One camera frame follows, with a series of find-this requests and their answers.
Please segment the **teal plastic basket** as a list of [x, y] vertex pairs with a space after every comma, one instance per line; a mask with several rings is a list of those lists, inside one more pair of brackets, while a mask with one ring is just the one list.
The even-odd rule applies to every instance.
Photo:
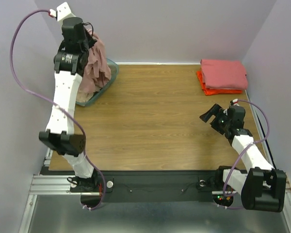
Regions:
[[96, 102], [113, 84], [118, 73], [119, 66], [110, 59], [105, 59], [104, 67], [99, 67], [98, 77], [96, 77], [96, 64], [87, 65], [87, 71], [84, 72], [84, 77], [79, 86], [77, 93], [76, 104], [82, 107], [87, 107]]

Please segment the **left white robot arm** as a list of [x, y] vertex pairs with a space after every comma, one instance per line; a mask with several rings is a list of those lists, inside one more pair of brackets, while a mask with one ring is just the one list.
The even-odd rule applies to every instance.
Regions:
[[72, 166], [75, 176], [67, 179], [72, 188], [92, 192], [98, 187], [97, 170], [86, 158], [86, 136], [74, 132], [73, 118], [89, 50], [95, 44], [85, 25], [79, 17], [69, 17], [62, 22], [64, 39], [53, 59], [55, 104], [46, 130], [39, 132], [39, 140]]

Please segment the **aluminium frame rail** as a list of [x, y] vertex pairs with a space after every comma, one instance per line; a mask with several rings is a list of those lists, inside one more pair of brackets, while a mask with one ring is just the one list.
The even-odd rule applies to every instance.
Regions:
[[[199, 116], [230, 97], [103, 97], [79, 108], [91, 161], [104, 171], [214, 170], [237, 158], [227, 140]], [[25, 233], [291, 233], [291, 190], [282, 213], [233, 209], [212, 202], [104, 203], [88, 211], [71, 193], [68, 163], [47, 152], [33, 176], [21, 232]]]

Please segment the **folded salmon pink t shirt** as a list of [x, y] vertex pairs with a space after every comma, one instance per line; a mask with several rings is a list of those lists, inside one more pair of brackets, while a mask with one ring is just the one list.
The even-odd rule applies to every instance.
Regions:
[[247, 89], [247, 72], [240, 61], [202, 59], [200, 63], [206, 88]]

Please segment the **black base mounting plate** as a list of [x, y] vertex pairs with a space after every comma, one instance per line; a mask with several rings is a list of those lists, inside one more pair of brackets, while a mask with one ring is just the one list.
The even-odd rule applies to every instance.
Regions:
[[68, 177], [70, 191], [93, 203], [212, 202], [223, 193], [214, 170], [104, 171], [103, 175], [96, 175], [94, 183]]

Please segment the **folded orange t shirt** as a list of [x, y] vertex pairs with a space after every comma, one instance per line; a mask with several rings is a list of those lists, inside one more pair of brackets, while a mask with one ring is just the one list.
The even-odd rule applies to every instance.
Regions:
[[205, 83], [203, 82], [203, 75], [202, 71], [196, 72], [197, 79], [201, 85], [201, 89], [204, 92], [206, 96], [212, 96], [212, 95], [219, 95], [219, 94], [241, 94], [242, 90], [234, 90], [234, 89], [209, 89], [206, 88]]

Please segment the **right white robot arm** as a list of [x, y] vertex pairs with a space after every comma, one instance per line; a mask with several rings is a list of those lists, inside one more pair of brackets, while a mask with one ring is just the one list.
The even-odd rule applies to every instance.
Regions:
[[246, 110], [239, 105], [239, 100], [230, 102], [227, 109], [214, 104], [206, 113], [200, 116], [203, 122], [224, 135], [231, 147], [238, 153], [237, 162], [242, 161], [246, 173], [233, 166], [220, 166], [214, 177], [214, 183], [220, 187], [223, 194], [217, 198], [217, 203], [231, 198], [230, 187], [241, 196], [242, 206], [246, 210], [257, 210], [280, 213], [284, 207], [287, 176], [284, 171], [275, 169], [257, 148], [258, 141], [244, 127]]

